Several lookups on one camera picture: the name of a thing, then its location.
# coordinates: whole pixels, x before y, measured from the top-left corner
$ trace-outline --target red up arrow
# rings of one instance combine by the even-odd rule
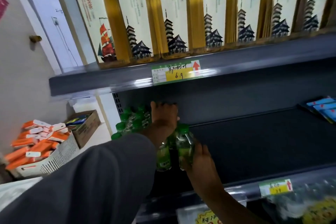
[[[292,184],[290,181],[287,181],[288,190],[292,191]]]
[[[201,66],[195,61],[192,67],[195,68],[195,70],[198,70],[198,68]]]

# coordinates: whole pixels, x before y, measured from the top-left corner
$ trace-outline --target gray sleeve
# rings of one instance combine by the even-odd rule
[[[0,212],[1,224],[128,224],[151,191],[156,149],[140,134],[93,146]]]

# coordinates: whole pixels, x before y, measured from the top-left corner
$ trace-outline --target basket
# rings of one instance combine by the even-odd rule
[[[19,166],[16,171],[24,177],[51,174],[78,153],[79,147],[74,135],[70,133],[68,139],[62,142],[48,158],[36,163]]]

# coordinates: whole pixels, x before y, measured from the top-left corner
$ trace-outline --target black shelf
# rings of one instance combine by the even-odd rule
[[[208,145],[226,190],[244,193],[248,200],[260,198],[261,181],[290,178],[295,189],[336,177],[336,126],[300,109],[195,125],[191,131]],[[202,203],[174,152],[172,160],[171,170],[156,173],[139,220],[171,216],[178,208]]]
[[[336,34],[331,33],[184,59],[199,60],[201,69],[208,71],[204,73],[206,76],[232,74],[336,57],[335,40]],[[153,65],[174,64],[184,59],[106,70],[100,70],[96,64],[77,67],[75,71],[49,79],[51,96],[73,99],[153,86]]]

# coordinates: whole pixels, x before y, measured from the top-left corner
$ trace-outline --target person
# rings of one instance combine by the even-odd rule
[[[140,133],[90,147],[0,212],[1,224],[130,224],[151,191],[156,152],[176,128],[177,105],[151,103]],[[265,223],[225,192],[206,145],[183,167],[195,192],[225,224]]]

